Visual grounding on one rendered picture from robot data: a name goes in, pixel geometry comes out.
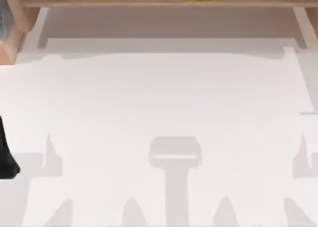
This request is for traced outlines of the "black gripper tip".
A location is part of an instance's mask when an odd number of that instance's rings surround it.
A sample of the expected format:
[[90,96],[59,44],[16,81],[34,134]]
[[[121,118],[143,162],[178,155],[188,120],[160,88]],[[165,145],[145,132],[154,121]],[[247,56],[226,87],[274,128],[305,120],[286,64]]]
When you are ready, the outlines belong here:
[[14,179],[20,173],[20,166],[12,156],[0,116],[0,180]]

